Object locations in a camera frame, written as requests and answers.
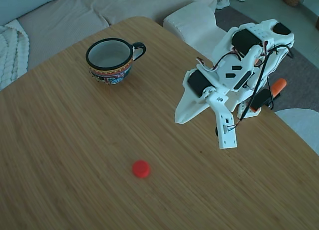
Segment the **mug rim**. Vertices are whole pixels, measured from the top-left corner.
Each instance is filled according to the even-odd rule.
[[[100,43],[103,43],[103,42],[106,42],[106,41],[111,41],[111,40],[114,40],[114,41],[119,41],[123,44],[125,44],[129,49],[130,49],[130,55],[129,57],[121,64],[118,64],[116,66],[112,66],[112,67],[99,67],[99,66],[96,66],[94,65],[90,60],[89,60],[89,53],[91,52],[91,50],[97,46],[98,44]],[[132,48],[132,45],[130,45],[129,43],[127,43],[125,40],[123,39],[118,39],[118,38],[107,38],[107,39],[102,39],[98,42],[95,42],[93,45],[91,45],[89,47],[89,49],[86,51],[86,54],[85,54],[85,59],[86,59],[86,62],[92,67],[92,68],[95,68],[97,70],[101,70],[101,71],[109,71],[109,70],[115,70],[115,69],[118,69],[118,68],[121,68],[123,67],[124,65],[126,65],[130,59],[132,58],[133,56],[133,48]]]

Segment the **white 3d-printed robot arm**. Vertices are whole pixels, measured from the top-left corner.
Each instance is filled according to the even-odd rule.
[[[216,115],[219,147],[237,147],[236,124],[231,112],[252,96],[256,85],[258,89],[265,85],[268,75],[287,55],[294,44],[294,35],[287,31],[276,20],[231,28],[213,51],[211,60],[218,65],[207,69],[201,63],[197,69],[187,72],[175,122],[184,124],[211,107]]]

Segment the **floor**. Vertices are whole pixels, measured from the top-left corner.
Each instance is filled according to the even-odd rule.
[[[319,31],[315,28],[317,16],[302,5],[293,8],[282,0],[231,0],[231,7],[256,22],[274,18],[295,34],[294,48],[319,68]]]

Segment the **red disc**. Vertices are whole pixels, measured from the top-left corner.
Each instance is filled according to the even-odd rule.
[[[133,164],[132,172],[138,178],[145,178],[149,174],[150,168],[147,162],[138,160]]]

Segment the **knitted blanket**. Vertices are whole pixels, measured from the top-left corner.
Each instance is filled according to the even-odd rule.
[[[17,20],[0,26],[0,91],[27,73],[29,38]]]

